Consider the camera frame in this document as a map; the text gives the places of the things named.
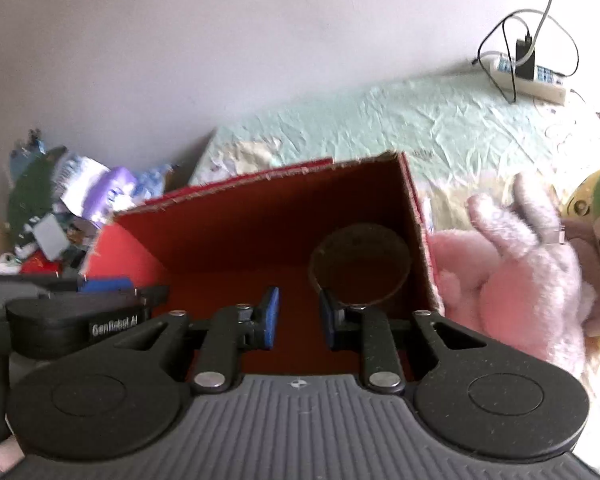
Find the blue object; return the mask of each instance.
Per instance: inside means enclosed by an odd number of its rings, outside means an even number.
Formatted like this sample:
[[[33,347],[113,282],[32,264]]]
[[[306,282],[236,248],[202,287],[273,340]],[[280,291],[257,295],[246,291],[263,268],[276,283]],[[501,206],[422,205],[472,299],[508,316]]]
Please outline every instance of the blue object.
[[[143,173],[136,173],[138,183],[131,197],[134,203],[142,203],[164,195],[165,177],[173,170],[171,164],[163,164]]]
[[[45,153],[45,143],[40,140],[40,130],[30,130],[27,144],[16,145],[9,156],[11,181],[16,182],[34,160]]]
[[[324,290],[320,291],[320,320],[322,321],[322,331],[324,332],[324,338],[327,342],[327,346],[330,349],[335,347],[335,323],[333,320],[333,310],[329,305],[329,299],[327,293]]]
[[[128,290],[134,288],[134,284],[126,276],[119,278],[97,278],[87,280],[78,292],[115,292],[116,290]]]
[[[511,65],[509,60],[504,56],[500,57],[500,63],[498,64],[499,72],[506,72],[507,74],[511,73]],[[555,73],[544,66],[538,65],[538,74],[536,75],[536,81],[541,83],[549,83],[549,84],[558,84]]]
[[[264,345],[267,350],[273,348],[273,339],[276,336],[276,323],[278,322],[278,305],[280,304],[280,289],[276,286],[271,289],[268,298],[265,298],[266,314],[264,318]]]

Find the white wall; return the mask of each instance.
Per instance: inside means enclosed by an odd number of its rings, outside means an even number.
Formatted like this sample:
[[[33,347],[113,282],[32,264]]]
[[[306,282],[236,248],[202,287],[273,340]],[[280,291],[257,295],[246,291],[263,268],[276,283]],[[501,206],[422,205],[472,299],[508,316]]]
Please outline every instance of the white wall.
[[[257,108],[466,67],[507,12],[545,2],[0,0],[0,217],[8,151],[29,128],[142,168]],[[600,0],[555,0],[552,14],[581,46],[574,86],[600,109]],[[568,70],[567,41],[543,34],[538,61]]]

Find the metal screw head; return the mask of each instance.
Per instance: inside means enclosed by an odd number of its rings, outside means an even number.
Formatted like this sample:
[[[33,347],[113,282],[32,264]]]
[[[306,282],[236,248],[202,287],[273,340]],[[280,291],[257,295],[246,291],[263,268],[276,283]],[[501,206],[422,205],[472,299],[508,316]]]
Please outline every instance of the metal screw head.
[[[203,388],[219,388],[224,384],[225,378],[220,372],[200,372],[193,381]]]
[[[369,382],[378,388],[394,388],[400,384],[400,377],[393,372],[376,372],[371,374]]]

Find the pink bunny ear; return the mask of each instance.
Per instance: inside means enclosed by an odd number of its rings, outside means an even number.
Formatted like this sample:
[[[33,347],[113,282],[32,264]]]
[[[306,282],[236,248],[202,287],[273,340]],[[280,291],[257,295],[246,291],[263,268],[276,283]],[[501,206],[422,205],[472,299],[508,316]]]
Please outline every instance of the pink bunny ear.
[[[562,229],[560,217],[538,177],[519,173],[513,182],[516,212],[538,234],[543,244],[557,243]]]
[[[502,256],[519,259],[538,246],[536,234],[511,211],[498,207],[489,195],[472,196],[467,209],[471,224]]]

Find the bed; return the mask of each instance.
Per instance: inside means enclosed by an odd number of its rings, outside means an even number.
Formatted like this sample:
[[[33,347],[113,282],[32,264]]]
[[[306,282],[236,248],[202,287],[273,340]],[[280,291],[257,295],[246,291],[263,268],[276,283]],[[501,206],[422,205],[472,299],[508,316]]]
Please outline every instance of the bed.
[[[389,150],[410,155],[427,227],[467,228],[467,197],[488,191],[504,203],[520,171],[538,171],[564,203],[600,169],[600,120],[573,93],[564,107],[527,97],[509,105],[481,73],[389,82],[219,127],[189,183]],[[575,452],[600,473],[600,350],[588,348],[592,403]]]

